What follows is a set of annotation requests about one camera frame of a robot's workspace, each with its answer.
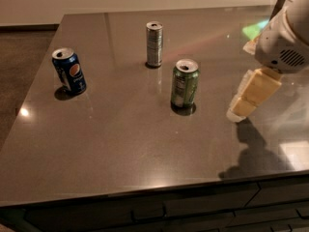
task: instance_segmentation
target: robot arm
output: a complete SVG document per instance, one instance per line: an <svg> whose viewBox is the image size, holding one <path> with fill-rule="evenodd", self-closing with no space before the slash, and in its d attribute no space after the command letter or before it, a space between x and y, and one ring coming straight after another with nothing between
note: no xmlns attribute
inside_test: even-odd
<svg viewBox="0 0 309 232"><path fill-rule="evenodd" d="M263 67L243 77L227 111L232 122L245 119L271 97L281 86L282 74L296 73L309 64L309 0L286 0L261 35L248 44Z"/></svg>

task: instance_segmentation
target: black vent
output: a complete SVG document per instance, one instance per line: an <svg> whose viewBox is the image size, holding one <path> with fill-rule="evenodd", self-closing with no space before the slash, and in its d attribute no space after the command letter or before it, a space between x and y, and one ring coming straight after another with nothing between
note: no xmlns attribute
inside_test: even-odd
<svg viewBox="0 0 309 232"><path fill-rule="evenodd" d="M280 54L280 59L289 66L301 66L305 63L305 58L293 50L283 50Z"/></svg>

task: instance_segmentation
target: can top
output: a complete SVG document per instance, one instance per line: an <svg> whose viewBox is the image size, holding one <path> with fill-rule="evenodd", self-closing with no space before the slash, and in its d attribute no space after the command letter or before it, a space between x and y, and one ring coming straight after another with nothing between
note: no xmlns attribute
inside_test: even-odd
<svg viewBox="0 0 309 232"><path fill-rule="evenodd" d="M176 63L176 68L182 73L194 73L199 65L191 59L181 59Z"/></svg>
<svg viewBox="0 0 309 232"><path fill-rule="evenodd" d="M74 51L71 48L59 48L56 49L53 53L52 53L52 57L54 59L68 59L70 58L72 55L74 54Z"/></svg>
<svg viewBox="0 0 309 232"><path fill-rule="evenodd" d="M146 24L146 27L151 30L160 30L163 28L163 25L158 21L150 21Z"/></svg>

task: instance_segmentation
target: soda can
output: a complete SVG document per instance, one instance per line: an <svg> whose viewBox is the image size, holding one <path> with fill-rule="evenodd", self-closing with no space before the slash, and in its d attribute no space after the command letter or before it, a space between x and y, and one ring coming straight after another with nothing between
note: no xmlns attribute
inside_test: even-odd
<svg viewBox="0 0 309 232"><path fill-rule="evenodd" d="M182 59L173 69L171 103L176 107L190 107L194 104L199 78L199 66L191 59Z"/></svg>
<svg viewBox="0 0 309 232"><path fill-rule="evenodd" d="M78 95L86 90L86 81L78 57L71 48L59 48L52 53L52 63L66 92Z"/></svg>
<svg viewBox="0 0 309 232"><path fill-rule="evenodd" d="M158 21L146 24L147 65L160 67L162 65L163 26Z"/></svg>

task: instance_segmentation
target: floor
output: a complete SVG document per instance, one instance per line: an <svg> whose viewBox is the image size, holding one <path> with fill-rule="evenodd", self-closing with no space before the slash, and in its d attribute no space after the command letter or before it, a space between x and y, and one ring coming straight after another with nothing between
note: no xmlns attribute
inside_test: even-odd
<svg viewBox="0 0 309 232"><path fill-rule="evenodd" d="M54 34L0 30L0 151ZM11 231L0 225L0 232Z"/></svg>

